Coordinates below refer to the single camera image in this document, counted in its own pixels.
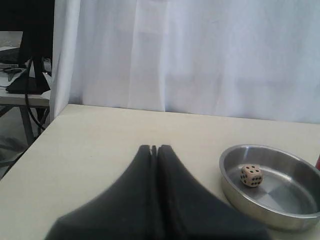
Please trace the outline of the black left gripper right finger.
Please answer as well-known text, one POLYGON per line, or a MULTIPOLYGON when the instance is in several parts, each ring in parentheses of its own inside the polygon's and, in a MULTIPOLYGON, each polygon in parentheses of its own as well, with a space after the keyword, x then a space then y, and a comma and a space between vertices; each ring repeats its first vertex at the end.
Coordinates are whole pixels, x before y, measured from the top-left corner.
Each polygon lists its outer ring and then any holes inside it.
POLYGON ((269 240, 260 222, 231 208, 200 184, 173 148, 157 152, 157 191, 166 240, 269 240))

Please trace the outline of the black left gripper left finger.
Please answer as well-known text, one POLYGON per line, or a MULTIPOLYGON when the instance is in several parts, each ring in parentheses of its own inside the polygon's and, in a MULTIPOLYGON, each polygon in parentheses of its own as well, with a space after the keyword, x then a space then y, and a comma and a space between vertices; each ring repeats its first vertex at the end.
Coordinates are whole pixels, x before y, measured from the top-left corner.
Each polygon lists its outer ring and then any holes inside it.
POLYGON ((141 145, 104 192, 56 220, 47 240, 158 240, 160 207, 155 146, 141 145))

